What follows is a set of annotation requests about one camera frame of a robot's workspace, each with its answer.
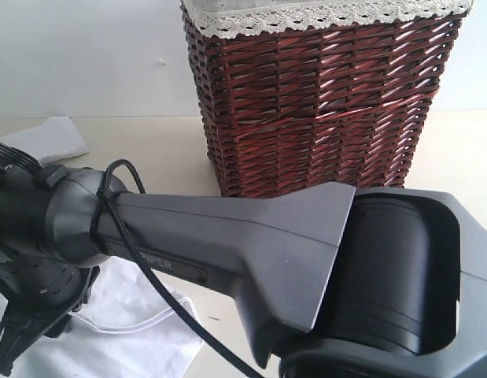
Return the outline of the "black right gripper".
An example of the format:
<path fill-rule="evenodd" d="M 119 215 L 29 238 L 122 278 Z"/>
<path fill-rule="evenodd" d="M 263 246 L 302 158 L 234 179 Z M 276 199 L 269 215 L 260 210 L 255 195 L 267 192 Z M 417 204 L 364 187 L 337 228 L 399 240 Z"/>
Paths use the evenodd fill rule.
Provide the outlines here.
<path fill-rule="evenodd" d="M 69 313 L 80 310 L 88 302 L 90 289 L 100 269 L 93 267 L 80 272 L 81 278 L 68 291 L 69 297 L 65 302 L 55 306 L 41 305 L 39 309 L 13 294 L 0 280 L 0 293 L 7 299 L 0 321 L 0 375 L 10 375 L 15 360 L 40 337 L 57 338 L 70 321 Z"/>

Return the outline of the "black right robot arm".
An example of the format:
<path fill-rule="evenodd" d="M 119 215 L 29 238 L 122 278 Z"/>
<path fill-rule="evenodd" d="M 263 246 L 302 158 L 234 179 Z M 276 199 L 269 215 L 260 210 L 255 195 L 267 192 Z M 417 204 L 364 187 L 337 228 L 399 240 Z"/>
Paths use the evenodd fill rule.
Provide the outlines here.
<path fill-rule="evenodd" d="M 152 195 L 112 168 L 0 158 L 0 374 L 111 256 L 231 296 L 282 377 L 487 377 L 487 231 L 448 193 Z"/>

